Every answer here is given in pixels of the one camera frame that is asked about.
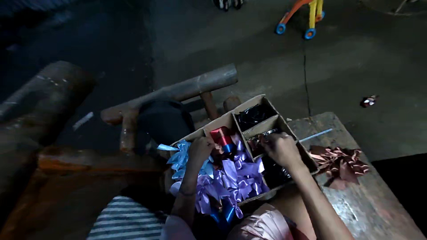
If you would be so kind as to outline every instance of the blue wheel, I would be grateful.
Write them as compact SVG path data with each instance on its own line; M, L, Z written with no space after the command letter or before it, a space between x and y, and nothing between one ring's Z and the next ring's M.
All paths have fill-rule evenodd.
M285 30L286 30L286 26L284 23L277 24L277 27L276 27L276 33L277 34L279 34L279 35L283 34L285 32Z
M316 29L310 28L305 32L304 38L309 40L309 39L314 38L315 35L316 35Z

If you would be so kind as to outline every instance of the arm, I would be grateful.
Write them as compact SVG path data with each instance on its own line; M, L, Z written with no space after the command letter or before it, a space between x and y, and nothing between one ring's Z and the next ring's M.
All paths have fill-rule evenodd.
M316 236L323 240L354 240L302 162L294 140L288 135L274 135L267 140L264 148L289 171L300 190Z
M181 187L176 196L171 215L182 218L189 227L193 225L196 202L197 176L203 162L209 157L215 143L202 137L193 141L188 150L188 162Z

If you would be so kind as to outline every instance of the striped shirt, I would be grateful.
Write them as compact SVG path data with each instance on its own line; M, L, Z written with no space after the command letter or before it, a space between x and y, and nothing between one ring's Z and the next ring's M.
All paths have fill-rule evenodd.
M152 212L133 199L114 197L98 216L87 240L157 240L167 215Z

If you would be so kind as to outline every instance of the orange toy scooter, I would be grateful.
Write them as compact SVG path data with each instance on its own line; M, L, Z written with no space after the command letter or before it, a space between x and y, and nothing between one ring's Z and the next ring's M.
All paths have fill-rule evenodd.
M322 20L325 16L325 12L322 11L323 0L297 0L291 11L287 12L277 25L277 34L283 34L285 32L286 23L289 21L292 15L304 4L308 4L310 6L309 29L305 32L304 38L308 40L312 39L316 35L316 29L314 28L314 25L316 24L316 22Z

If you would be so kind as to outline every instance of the hand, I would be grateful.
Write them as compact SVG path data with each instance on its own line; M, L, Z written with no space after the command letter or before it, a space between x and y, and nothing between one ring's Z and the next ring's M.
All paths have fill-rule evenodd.
M212 138L201 137L194 140L188 149L187 170L199 172L203 162L208 159L215 143Z
M266 136L261 145L274 161L287 170L306 168L294 139L285 132Z

